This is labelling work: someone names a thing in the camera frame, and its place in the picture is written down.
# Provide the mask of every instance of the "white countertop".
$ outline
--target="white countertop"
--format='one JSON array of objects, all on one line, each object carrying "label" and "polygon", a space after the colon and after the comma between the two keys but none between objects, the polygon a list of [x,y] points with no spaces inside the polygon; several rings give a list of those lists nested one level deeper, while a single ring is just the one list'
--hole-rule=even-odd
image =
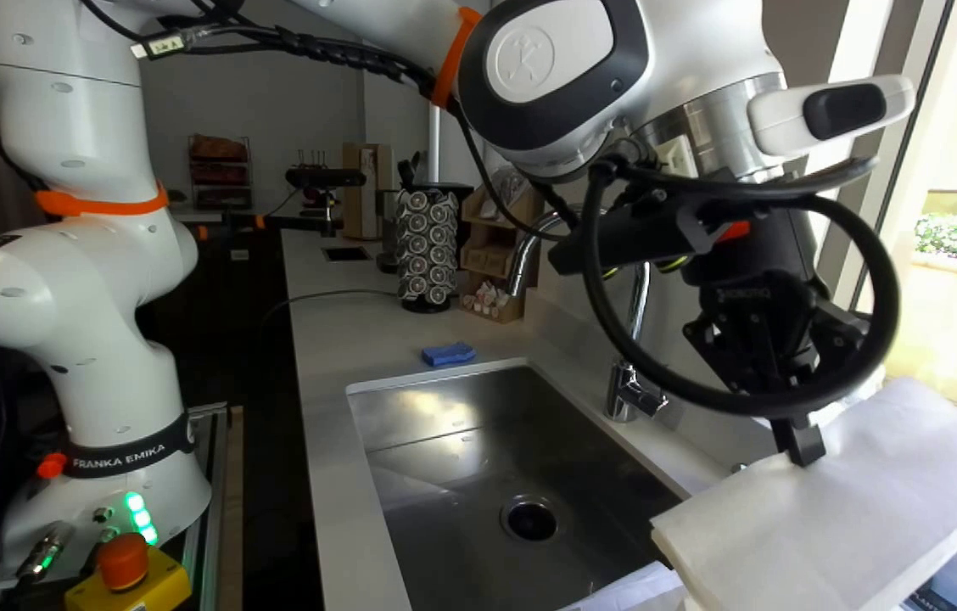
[{"label": "white countertop", "polygon": [[[740,533],[772,533],[781,531],[776,521],[804,521],[800,531],[808,531],[813,521],[835,521],[830,506],[813,506],[813,512],[796,509],[800,502],[790,498],[784,512],[755,512],[755,521],[737,522],[742,512],[737,506],[759,495],[764,486],[776,472],[776,463],[759,463],[767,468],[748,468],[740,476],[729,476],[717,463],[697,455],[682,440],[669,434],[657,424],[619,424],[597,415],[603,400],[606,369],[589,360],[588,352],[600,341],[588,338],[580,326],[550,324],[561,312],[553,306],[530,306],[534,312],[526,324],[488,324],[461,309],[449,312],[408,312],[394,299],[398,280],[378,271],[378,244],[368,248],[368,261],[330,261],[323,255],[327,244],[345,244],[332,239],[319,239],[313,232],[284,232],[284,281],[287,295],[306,295],[293,301],[293,334],[295,334],[295,363],[299,363],[299,391],[303,391],[303,424],[306,424],[306,451],[309,451],[309,490],[313,490],[313,516],[316,516],[316,547],[319,547],[319,576],[323,576],[323,598],[330,611],[394,611],[412,608],[403,576],[389,547],[389,533],[379,512],[379,498],[373,490],[373,476],[360,446],[360,434],[351,417],[345,395],[355,391],[355,385],[388,382],[388,378],[414,378],[432,375],[422,360],[424,348],[440,342],[472,342],[483,363],[497,360],[526,360],[535,367],[561,395],[567,395],[597,428],[603,428],[613,443],[621,443],[632,455],[637,455],[669,490],[688,495],[688,502],[666,512],[669,521],[656,521],[656,536],[666,547],[669,556],[678,556],[687,570],[692,563],[701,563],[697,553],[721,553],[721,556],[742,556],[742,566],[755,575],[756,563],[772,563],[772,552],[742,552],[729,547],[724,540],[740,540]],[[907,417],[916,417],[921,424],[921,403],[899,403],[889,415],[897,430],[907,430]],[[934,443],[930,434],[949,434],[957,430],[957,415],[942,412],[938,400],[930,403],[930,417],[938,417],[938,428],[908,428]],[[882,440],[875,434],[882,417],[867,417],[875,412],[853,412],[835,428],[830,443],[843,455],[844,446],[860,440]],[[867,498],[889,498],[889,484],[907,484],[912,468],[938,468],[949,466],[949,455],[938,455],[924,446],[899,443],[897,447],[882,447],[872,458],[860,458],[844,468],[844,478],[860,484]],[[830,476],[839,468],[784,468],[787,478],[796,486],[835,486]],[[957,468],[948,468],[942,492],[957,492]],[[894,585],[912,585],[921,576],[934,575],[934,562],[942,562],[957,552],[957,506],[949,498],[907,498],[899,509],[912,509],[921,502],[949,509],[949,521],[941,522],[912,522],[897,521],[897,552],[894,566],[907,566],[908,575],[885,575],[882,582]],[[697,552],[697,540],[678,536],[688,533],[688,528],[673,531],[677,522],[687,522],[697,512],[717,512],[727,516],[724,536],[717,547],[717,536],[706,540],[709,547]],[[844,521],[843,536],[830,533],[830,540],[853,540],[862,536],[860,512],[839,512]],[[709,582],[709,575],[688,575],[687,585],[697,585],[699,591],[709,588],[729,588],[724,582]]]}]

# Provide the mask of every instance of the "countertop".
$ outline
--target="countertop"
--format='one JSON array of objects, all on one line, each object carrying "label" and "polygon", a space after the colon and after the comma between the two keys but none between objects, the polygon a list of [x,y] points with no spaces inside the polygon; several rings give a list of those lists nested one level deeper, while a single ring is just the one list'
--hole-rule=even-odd
[{"label": "countertop", "polygon": [[[319,576],[330,611],[412,608],[345,398],[398,378],[451,375],[432,375],[422,360],[424,348],[440,342],[472,342],[480,367],[526,360],[678,492],[687,502],[656,521],[656,542],[677,562],[678,575],[687,570],[682,582],[709,593],[709,600],[755,588],[755,575],[767,575],[764,566],[772,562],[787,562],[787,566],[804,570],[796,576],[808,582],[824,576],[813,588],[828,593],[867,566],[867,562],[853,563],[835,553],[875,552],[872,536],[882,536],[882,531],[869,531],[867,522],[889,531],[889,566],[882,566],[885,575],[872,575],[872,582],[882,585],[843,588],[860,600],[899,598],[957,553],[957,451],[938,451],[942,443],[957,447],[957,412],[930,395],[897,395],[885,387],[889,395],[860,400],[835,417],[835,424],[828,424],[830,447],[839,447],[835,455],[853,455],[853,447],[869,451],[835,458],[830,468],[795,468],[784,455],[774,455],[742,472],[729,472],[729,466],[692,451],[692,446],[657,424],[600,417],[597,409],[603,403],[611,367],[603,338],[588,334],[580,318],[575,324],[570,312],[561,312],[553,301],[534,299],[522,324],[488,324],[461,309],[408,312],[394,299],[398,280],[378,270],[378,244],[363,244],[368,261],[330,261],[323,253],[330,244],[343,240],[313,232],[287,232],[283,239]],[[787,486],[776,495],[776,512],[748,512],[748,502],[759,502],[776,484]],[[820,495],[817,502],[804,502],[808,495],[795,495],[790,490],[813,490]],[[790,528],[796,528],[808,542],[781,536],[784,547],[729,547],[729,540],[759,540],[759,533],[784,533]],[[808,553],[804,547],[824,553],[824,566],[790,563],[790,556]],[[727,585],[709,562],[724,562],[724,575],[742,582]]]}]

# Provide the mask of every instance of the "kitchen counter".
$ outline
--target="kitchen counter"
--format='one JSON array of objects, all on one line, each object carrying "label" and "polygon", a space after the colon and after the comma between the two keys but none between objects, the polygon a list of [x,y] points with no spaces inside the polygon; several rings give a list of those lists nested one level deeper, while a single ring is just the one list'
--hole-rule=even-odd
[{"label": "kitchen counter", "polygon": [[[444,378],[422,360],[424,348],[440,342],[472,342],[480,367],[526,360],[678,492],[687,502],[652,522],[656,542],[709,608],[748,600],[764,582],[776,588],[756,608],[824,598],[824,608],[875,608],[912,593],[957,553],[957,409],[912,385],[889,385],[843,412],[824,428],[830,463],[820,468],[795,468],[774,455],[733,472],[673,434],[677,428],[600,417],[613,352],[556,295],[535,291],[526,318],[507,326],[461,309],[408,312],[394,299],[398,280],[373,264],[378,244],[368,244],[368,261],[330,261],[323,248],[343,240],[309,232],[287,232],[283,244],[330,611],[412,608],[345,395],[389,378]],[[882,536],[889,553],[853,563],[853,553],[867,556]]]}]

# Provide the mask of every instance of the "green light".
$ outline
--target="green light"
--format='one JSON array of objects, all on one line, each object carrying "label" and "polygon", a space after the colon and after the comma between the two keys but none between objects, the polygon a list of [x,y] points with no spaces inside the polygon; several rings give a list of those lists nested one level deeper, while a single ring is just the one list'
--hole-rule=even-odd
[{"label": "green light", "polygon": [[127,492],[127,506],[130,506],[132,512],[142,512],[142,509],[147,509],[147,502],[142,502],[139,492]]}]

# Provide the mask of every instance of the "sink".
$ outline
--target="sink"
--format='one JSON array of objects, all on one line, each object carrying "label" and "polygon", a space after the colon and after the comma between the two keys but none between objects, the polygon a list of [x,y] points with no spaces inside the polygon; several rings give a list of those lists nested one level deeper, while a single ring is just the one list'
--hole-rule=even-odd
[{"label": "sink", "polygon": [[351,395],[419,611],[542,611],[663,562],[678,502],[534,367]]}]

